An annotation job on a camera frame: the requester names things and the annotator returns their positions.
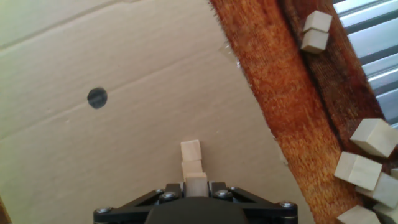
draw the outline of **screw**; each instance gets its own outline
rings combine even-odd
[[[165,192],[165,193],[163,194],[163,198],[165,198],[165,199],[174,198],[175,196],[176,196],[176,195],[175,195],[174,192]]]
[[[279,205],[285,208],[293,207],[295,204],[293,202],[283,201],[279,202]]]
[[[221,198],[229,197],[230,195],[231,195],[231,193],[228,192],[227,190],[219,190],[219,191],[216,192],[216,196],[217,197],[221,197]]]
[[[106,207],[106,208],[96,209],[95,212],[96,213],[107,213],[107,212],[110,212],[111,210],[112,210],[112,207]]]

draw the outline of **metal slat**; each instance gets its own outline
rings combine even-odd
[[[382,73],[396,67],[398,67],[398,54],[394,54],[362,66],[365,74],[368,77],[377,75],[378,73]]]
[[[358,58],[398,45],[398,19],[348,35]]]
[[[377,0],[347,0],[334,4],[333,6],[335,7],[337,14],[339,14],[340,16],[342,14],[348,13],[360,7],[367,6],[374,2],[377,2]]]
[[[343,27],[354,26],[356,24],[363,23],[365,21],[374,19],[398,9],[398,0],[387,1],[382,4],[373,5],[367,7],[358,12],[347,14],[340,17],[340,21]]]
[[[384,116],[398,129],[398,0],[334,5]]]
[[[387,122],[390,124],[398,123],[398,89],[376,97],[383,110]]]
[[[376,96],[395,90],[398,86],[398,68],[375,75],[368,81]]]

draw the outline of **wooden block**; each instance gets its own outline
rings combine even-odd
[[[390,208],[379,203],[373,210],[384,224],[398,224],[398,207]]]
[[[201,160],[199,140],[181,142],[182,161]]]
[[[363,119],[351,141],[369,154],[389,157],[398,144],[398,130],[382,119]]]
[[[187,174],[185,177],[185,186],[187,188],[187,197],[209,196],[207,175],[205,173]]]
[[[305,21],[304,32],[307,32],[310,29],[315,29],[327,33],[329,32],[332,18],[333,17],[329,14],[320,11],[314,11],[307,17],[307,20]]]
[[[373,198],[378,202],[395,208],[398,203],[398,180],[381,173],[374,190],[366,190],[362,187],[355,187],[355,190],[365,196]]]
[[[335,177],[364,189],[374,190],[381,173],[382,164],[365,157],[342,152],[335,171]]]
[[[304,34],[301,49],[313,54],[319,54],[326,49],[329,34],[317,30],[310,30]]]
[[[182,175],[185,177],[189,173],[203,173],[203,169],[201,167],[201,161],[187,161],[182,162]]]
[[[398,168],[391,169],[391,177],[398,179]]]
[[[362,206],[355,206],[337,219],[344,224],[380,224],[376,214]]]

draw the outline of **brown rug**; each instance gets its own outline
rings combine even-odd
[[[248,82],[317,223],[360,204],[354,186],[334,178],[341,151],[363,118],[384,118],[332,1],[211,0]],[[299,51],[306,17],[333,15],[327,49]],[[388,161],[372,157],[385,164]]]

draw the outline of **black dot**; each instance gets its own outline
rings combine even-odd
[[[104,88],[94,88],[88,93],[87,100],[90,106],[95,109],[100,109],[108,100],[108,94],[106,94]]]

